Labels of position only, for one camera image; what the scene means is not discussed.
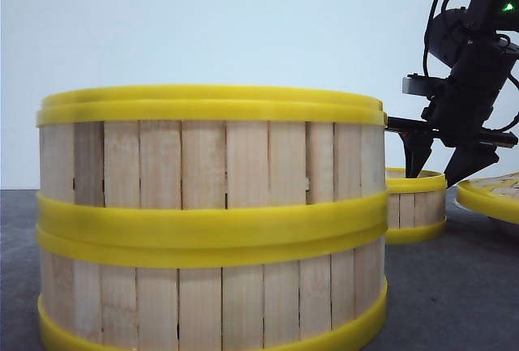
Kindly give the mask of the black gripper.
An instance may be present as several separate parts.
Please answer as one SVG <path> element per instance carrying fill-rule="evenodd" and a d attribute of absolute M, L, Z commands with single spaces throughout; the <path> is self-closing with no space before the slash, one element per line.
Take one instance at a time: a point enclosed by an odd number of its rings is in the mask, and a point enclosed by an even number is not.
<path fill-rule="evenodd" d="M 498 162 L 496 147 L 459 147 L 489 143 L 511 148 L 517 139 L 502 130 L 487 130 L 500 90 L 518 60 L 518 46 L 506 34 L 466 30 L 424 36 L 423 74 L 434 79 L 421 120 L 389 117 L 405 152 L 405 176 L 416 178 L 431 155 L 433 139 L 458 147 L 444 171 L 448 186 Z"/>

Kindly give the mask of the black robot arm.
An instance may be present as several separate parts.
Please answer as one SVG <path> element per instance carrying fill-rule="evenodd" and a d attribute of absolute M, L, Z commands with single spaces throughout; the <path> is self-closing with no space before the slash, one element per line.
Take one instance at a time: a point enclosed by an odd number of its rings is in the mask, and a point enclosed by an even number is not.
<path fill-rule="evenodd" d="M 518 0 L 434 0 L 424 53 L 450 68 L 446 78 L 428 73 L 407 75 L 405 94 L 424 96 L 429 105 L 420 120 L 388 118 L 387 131 L 397 132 L 405 151 L 405 175 L 416 178 L 431 155 L 434 139 L 454 148 L 444 175 L 452 186 L 495 164 L 498 147 L 512 148 L 518 138 L 507 126 L 484 127 L 506 81 L 517 84 L 512 69 L 518 47 L 508 31 L 518 29 Z"/>

